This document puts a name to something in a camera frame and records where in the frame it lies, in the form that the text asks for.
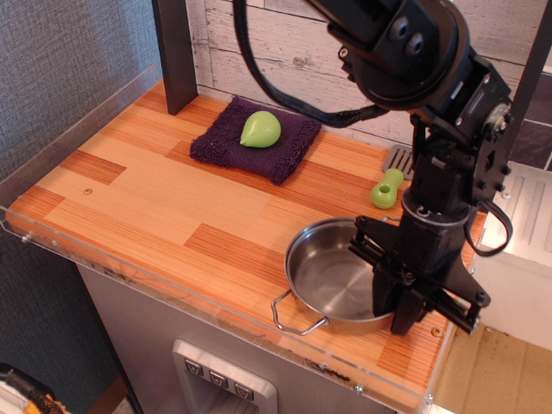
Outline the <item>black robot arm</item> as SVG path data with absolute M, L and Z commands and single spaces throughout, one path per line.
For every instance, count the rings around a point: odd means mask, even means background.
M 431 311 L 465 331 L 490 297 L 464 267 L 478 211 L 512 225 L 494 203 L 509 174 L 510 88 L 471 47 L 450 1 L 318 1 L 342 44 L 344 71 L 384 110 L 409 113 L 414 173 L 402 216 L 356 218 L 352 251 L 373 266 L 373 312 L 406 334 Z

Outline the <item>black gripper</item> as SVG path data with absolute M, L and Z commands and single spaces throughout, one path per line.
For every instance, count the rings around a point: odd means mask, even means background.
M 463 264 L 461 251 L 475 213 L 434 214 L 404 207 L 397 225 L 368 216 L 354 220 L 350 250 L 373 266 L 373 314 L 395 311 L 391 332 L 405 336 L 432 311 L 472 332 L 491 298 Z

